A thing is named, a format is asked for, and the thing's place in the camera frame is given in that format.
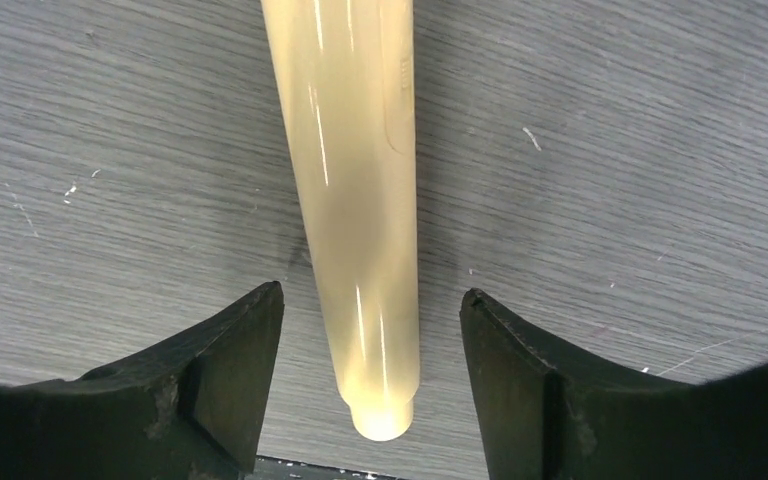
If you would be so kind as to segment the beige microphone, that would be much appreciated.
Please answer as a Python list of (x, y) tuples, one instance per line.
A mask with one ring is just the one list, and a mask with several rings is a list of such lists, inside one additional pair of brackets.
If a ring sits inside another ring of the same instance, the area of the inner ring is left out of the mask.
[(389, 441), (420, 383), (413, 5), (262, 11), (337, 388)]

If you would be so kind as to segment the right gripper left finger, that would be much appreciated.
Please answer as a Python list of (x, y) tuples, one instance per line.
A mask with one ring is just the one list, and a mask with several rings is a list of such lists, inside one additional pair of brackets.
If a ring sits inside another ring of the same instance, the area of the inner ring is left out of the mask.
[(251, 475), (283, 312), (267, 282), (77, 379), (0, 384), (0, 479)]

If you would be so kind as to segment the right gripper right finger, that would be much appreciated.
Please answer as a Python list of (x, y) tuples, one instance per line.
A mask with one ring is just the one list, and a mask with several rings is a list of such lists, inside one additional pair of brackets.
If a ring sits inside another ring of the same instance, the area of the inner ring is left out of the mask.
[(593, 354), (485, 292), (462, 300), (493, 479), (768, 479), (768, 363), (703, 384)]

